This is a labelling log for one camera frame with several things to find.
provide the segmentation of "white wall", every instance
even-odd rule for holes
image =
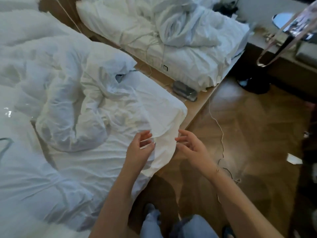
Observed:
[[[294,0],[239,0],[238,14],[246,18],[249,23],[256,22],[271,31],[276,31],[272,24],[272,16],[281,12],[298,12],[306,6],[307,4]]]

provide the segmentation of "jeans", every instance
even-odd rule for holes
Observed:
[[[163,238],[159,227],[159,210],[153,210],[146,216],[140,238]],[[200,215],[193,215],[176,223],[169,235],[169,238],[218,238],[216,232],[208,222]]]

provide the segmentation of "left hand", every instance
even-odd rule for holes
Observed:
[[[146,140],[152,137],[149,130],[137,133],[126,152],[126,158],[122,170],[135,178],[144,168],[149,156],[155,148],[155,143],[151,140]]]

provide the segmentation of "right hand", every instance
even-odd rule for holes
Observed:
[[[205,145],[192,132],[183,129],[178,131],[182,136],[175,138],[176,147],[188,158],[193,167],[205,175],[206,169],[216,165],[210,158]]]

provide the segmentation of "wooden bed frame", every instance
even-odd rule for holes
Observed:
[[[98,41],[108,44],[115,48],[120,48],[108,39],[100,36],[97,33],[94,33],[90,31],[80,20],[79,15],[77,13],[76,9],[76,1],[78,0],[59,0],[61,5],[65,8],[69,16],[73,19],[73,21],[77,24],[77,26],[80,28],[81,32],[89,37],[89,38],[96,38]],[[69,19],[67,14],[64,12],[64,10],[60,7],[60,5],[57,3],[56,0],[41,0],[40,11],[49,11],[54,17],[56,17],[59,21],[66,24],[67,26],[73,28],[74,30],[77,30],[73,22]],[[134,56],[134,59],[137,61],[136,68],[142,71],[145,74],[150,75],[151,78],[155,80],[160,86],[167,89],[166,87],[170,86],[174,82],[170,77],[166,76],[165,74],[159,72],[155,68],[149,67],[148,64],[141,61],[140,59],[136,58]],[[208,88],[206,92],[199,92],[198,99],[195,102],[191,102],[189,100],[185,101],[185,106],[187,107],[187,116],[183,123],[180,125],[181,129],[187,129],[190,124],[193,122],[193,120],[196,118],[196,116],[199,114],[199,112],[204,108],[204,106],[208,103],[208,100],[212,93],[216,90],[219,84],[217,84],[215,87]]]

